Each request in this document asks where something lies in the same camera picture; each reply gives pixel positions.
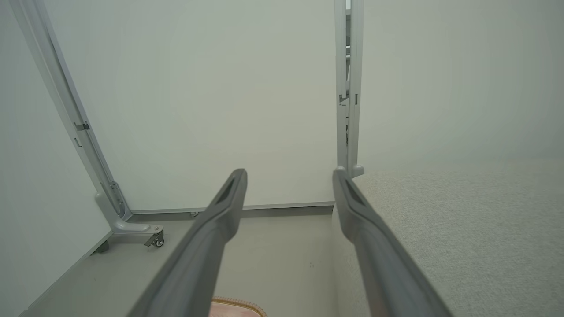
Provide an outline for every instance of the white partition panel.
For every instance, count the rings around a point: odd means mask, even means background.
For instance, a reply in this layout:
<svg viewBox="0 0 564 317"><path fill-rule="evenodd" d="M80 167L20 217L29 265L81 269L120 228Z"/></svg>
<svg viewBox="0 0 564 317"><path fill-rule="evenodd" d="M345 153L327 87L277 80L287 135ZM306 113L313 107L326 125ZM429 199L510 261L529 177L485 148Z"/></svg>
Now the white partition panel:
<svg viewBox="0 0 564 317"><path fill-rule="evenodd" d="M332 1L46 6L132 210L205 207L235 168L246 205L333 200Z"/></svg>
<svg viewBox="0 0 564 317"><path fill-rule="evenodd" d="M367 173L564 156L564 2L364 5Z"/></svg>
<svg viewBox="0 0 564 317"><path fill-rule="evenodd" d="M95 194L0 0L0 316L19 316L110 233Z"/></svg>

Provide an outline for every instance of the gray floor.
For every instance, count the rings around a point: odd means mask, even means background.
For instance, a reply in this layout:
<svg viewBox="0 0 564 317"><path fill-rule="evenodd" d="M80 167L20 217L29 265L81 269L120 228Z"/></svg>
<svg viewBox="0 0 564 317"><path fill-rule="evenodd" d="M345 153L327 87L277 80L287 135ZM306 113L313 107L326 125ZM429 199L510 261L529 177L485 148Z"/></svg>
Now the gray floor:
<svg viewBox="0 0 564 317"><path fill-rule="evenodd" d="M250 218L241 219L226 245L215 295L253 302L269 317L338 316L331 208L309 211L246 212ZM24 315L126 315L193 222L186 215L143 219L166 219L159 221L165 225L165 245L147 248L146 236L113 236L109 251L68 272Z"/></svg>

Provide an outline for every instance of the textured fabric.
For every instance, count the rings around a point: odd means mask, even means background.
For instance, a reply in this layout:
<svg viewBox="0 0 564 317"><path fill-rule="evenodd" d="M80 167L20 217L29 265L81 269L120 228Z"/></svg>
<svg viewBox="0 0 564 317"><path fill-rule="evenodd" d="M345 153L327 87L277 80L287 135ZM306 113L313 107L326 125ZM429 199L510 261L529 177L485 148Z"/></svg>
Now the textured fabric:
<svg viewBox="0 0 564 317"><path fill-rule="evenodd" d="M564 315L563 161L390 171L354 181L455 316ZM339 240L336 224L340 314L363 316L354 247Z"/></svg>

